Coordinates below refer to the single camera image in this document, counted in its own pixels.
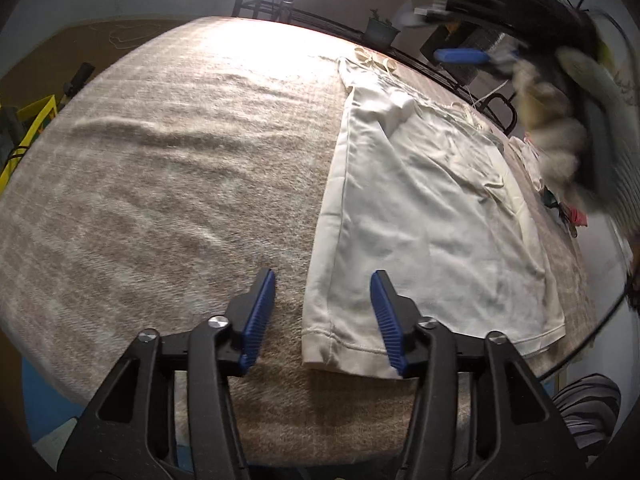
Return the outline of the stack of folded clothes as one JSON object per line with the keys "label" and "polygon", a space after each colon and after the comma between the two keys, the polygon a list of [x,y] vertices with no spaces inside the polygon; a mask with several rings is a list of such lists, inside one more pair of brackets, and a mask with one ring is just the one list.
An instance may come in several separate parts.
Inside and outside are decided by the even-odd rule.
{"label": "stack of folded clothes", "polygon": [[548,157],[536,148],[529,136],[523,139],[512,136],[509,144],[544,206],[553,211],[559,224],[571,237],[576,238],[578,229],[588,226],[588,214],[582,200],[550,172]]}

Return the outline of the plush toy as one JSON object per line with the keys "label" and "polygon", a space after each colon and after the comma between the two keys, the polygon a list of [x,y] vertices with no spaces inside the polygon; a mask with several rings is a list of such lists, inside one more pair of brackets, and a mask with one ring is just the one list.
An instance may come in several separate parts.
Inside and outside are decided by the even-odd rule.
{"label": "plush toy", "polygon": [[555,74],[547,74],[532,61],[521,58],[513,66],[512,82],[518,118],[526,136],[548,157],[550,172],[587,206],[575,177],[580,156],[589,146],[588,136],[574,117],[570,99],[555,84]]}

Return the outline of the black metal clothes rack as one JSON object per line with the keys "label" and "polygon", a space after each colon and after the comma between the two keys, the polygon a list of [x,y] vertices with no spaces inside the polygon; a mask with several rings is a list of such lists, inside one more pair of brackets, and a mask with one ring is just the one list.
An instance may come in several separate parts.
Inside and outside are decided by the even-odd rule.
{"label": "black metal clothes rack", "polygon": [[[271,19],[281,0],[235,0],[232,16]],[[370,10],[378,9],[400,30],[387,51],[442,84],[456,96],[472,101],[469,84],[479,73],[498,80],[511,77],[514,60],[524,56],[544,70],[556,70],[554,55],[574,48],[590,58],[598,55],[598,33],[587,13],[561,0],[294,0],[291,21],[347,39],[362,41]],[[472,48],[491,55],[488,64],[444,64],[438,49]]]}

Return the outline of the cream white camisole top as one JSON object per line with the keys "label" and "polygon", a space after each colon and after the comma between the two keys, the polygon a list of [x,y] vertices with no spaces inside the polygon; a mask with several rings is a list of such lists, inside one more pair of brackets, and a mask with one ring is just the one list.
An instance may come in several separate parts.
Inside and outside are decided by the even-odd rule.
{"label": "cream white camisole top", "polygon": [[314,234],[303,304],[308,367],[392,379],[370,300],[385,271],[455,333],[503,332],[523,356],[565,334],[549,258],[491,128],[356,49]]}

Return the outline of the striped dark trousers leg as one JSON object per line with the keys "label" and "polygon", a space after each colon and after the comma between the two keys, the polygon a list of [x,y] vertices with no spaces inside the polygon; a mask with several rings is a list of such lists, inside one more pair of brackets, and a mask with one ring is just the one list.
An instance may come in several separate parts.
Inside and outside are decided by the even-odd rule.
{"label": "striped dark trousers leg", "polygon": [[611,441],[622,394],[612,379],[594,373],[562,388],[552,402],[585,462],[600,456]]}

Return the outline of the beige plaid bed blanket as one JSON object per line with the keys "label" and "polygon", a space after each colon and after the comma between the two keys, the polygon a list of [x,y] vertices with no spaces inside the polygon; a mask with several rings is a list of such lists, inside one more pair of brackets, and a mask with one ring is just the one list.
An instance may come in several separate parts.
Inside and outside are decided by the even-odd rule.
{"label": "beige plaid bed blanket", "polygon": [[[320,370],[302,356],[314,234],[347,96],[338,64],[356,49],[295,26],[201,18],[121,58],[54,118],[1,195],[1,327],[48,384],[88,403],[139,330],[190,330],[270,268],[277,297],[265,342],[232,384],[247,458],[329,465],[399,450],[411,382]],[[363,50],[427,96],[465,104]],[[509,140],[471,110],[502,144],[558,288],[565,334],[524,356],[543,373],[596,324],[587,275]]]}

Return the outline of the green potted plant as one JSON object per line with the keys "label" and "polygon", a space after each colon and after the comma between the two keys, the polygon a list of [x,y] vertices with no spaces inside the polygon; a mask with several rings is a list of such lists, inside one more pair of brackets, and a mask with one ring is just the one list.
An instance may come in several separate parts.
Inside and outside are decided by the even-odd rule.
{"label": "green potted plant", "polygon": [[370,10],[370,18],[362,35],[362,41],[379,51],[387,51],[400,30],[388,18],[381,18],[378,9]]}

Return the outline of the yellow shopping bag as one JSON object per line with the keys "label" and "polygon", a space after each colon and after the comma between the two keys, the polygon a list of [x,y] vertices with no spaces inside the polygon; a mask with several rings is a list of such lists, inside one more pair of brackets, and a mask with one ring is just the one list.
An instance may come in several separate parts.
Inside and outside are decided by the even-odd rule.
{"label": "yellow shopping bag", "polygon": [[6,189],[18,164],[56,116],[58,106],[54,94],[23,108],[1,107],[1,191]]}

